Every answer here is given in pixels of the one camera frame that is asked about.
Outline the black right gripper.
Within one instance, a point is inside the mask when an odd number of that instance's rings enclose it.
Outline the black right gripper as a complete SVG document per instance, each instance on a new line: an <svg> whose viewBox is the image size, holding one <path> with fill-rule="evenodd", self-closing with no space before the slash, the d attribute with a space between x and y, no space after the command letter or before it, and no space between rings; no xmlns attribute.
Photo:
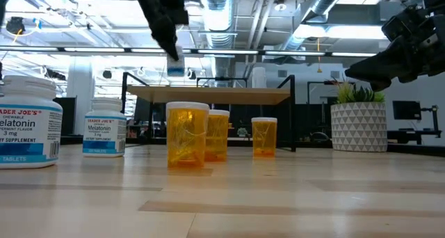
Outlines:
<svg viewBox="0 0 445 238"><path fill-rule="evenodd" d="M444 15L433 15L418 25L406 41L393 41L384 51L351 65L345 75L368 82L373 91L381 91L391 85L389 77L408 83L418 76L432 77L443 72Z"/></svg>

